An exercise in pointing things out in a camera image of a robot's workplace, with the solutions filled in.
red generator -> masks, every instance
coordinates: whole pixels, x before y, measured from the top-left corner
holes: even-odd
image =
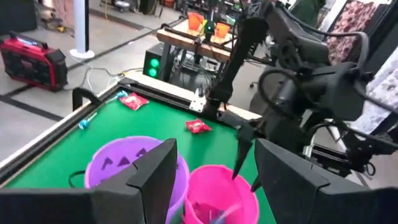
[[[12,79],[51,91],[68,83],[64,54],[47,43],[10,32],[9,39],[0,40],[0,52]]]

purple bucket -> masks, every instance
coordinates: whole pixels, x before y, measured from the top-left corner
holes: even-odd
[[[85,174],[85,187],[96,186],[101,181],[117,174],[162,142],[147,136],[134,136],[107,143],[94,154],[92,161],[88,164]],[[188,192],[189,168],[180,154],[177,157],[177,165],[166,223],[170,223],[176,211],[182,207]]]

green light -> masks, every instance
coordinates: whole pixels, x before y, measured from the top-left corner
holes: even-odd
[[[157,75],[157,70],[156,69],[154,69],[154,68],[151,68],[151,69],[149,69],[149,76],[150,77],[156,77],[156,75]]]
[[[159,60],[157,60],[157,59],[152,59],[151,61],[150,61],[150,65],[152,66],[152,67],[154,67],[154,68],[156,68],[156,67],[158,67],[159,66]]]

orange cup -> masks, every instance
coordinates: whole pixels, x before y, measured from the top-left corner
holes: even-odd
[[[203,15],[195,12],[189,12],[188,13],[188,27],[191,30],[198,30],[201,23],[203,22],[205,18]]]
[[[229,32],[230,26],[221,22],[217,22],[216,25],[216,37],[225,38]]]

concrete floor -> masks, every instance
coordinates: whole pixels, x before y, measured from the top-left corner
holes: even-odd
[[[66,88],[78,86],[84,78],[85,70],[89,67],[107,68],[111,73],[142,67],[145,50],[159,43],[154,36],[154,30],[162,23],[174,21],[179,17],[179,13],[168,8],[164,9],[159,19],[130,12],[121,14],[109,7],[108,20],[106,20],[101,17],[104,8],[100,7],[98,0],[90,0],[90,7],[90,48],[99,57],[86,65],[78,63],[68,55],[68,51],[74,46],[73,37],[43,28],[25,33],[29,37],[47,42],[51,47],[60,48],[67,56],[69,85]],[[260,57],[263,56],[262,53],[261,49],[256,52]],[[250,89],[249,84],[257,81],[263,69],[264,66],[245,63],[233,83],[234,93],[229,103],[248,110],[250,100],[255,94],[255,90]],[[99,92],[106,88],[109,79],[110,77],[105,72],[93,71],[90,77],[93,91]],[[2,133],[0,135],[2,146],[0,160],[18,150],[70,112],[72,112],[71,91],[52,93],[11,80],[5,74],[4,65],[0,61],[0,130]],[[316,142],[338,149],[326,130],[320,130],[317,133]],[[381,160],[376,167],[385,167],[384,162]],[[398,186],[396,176],[398,167],[396,164],[388,167],[394,166],[395,169],[381,169],[383,171],[378,173],[379,176],[366,182],[371,187]]]

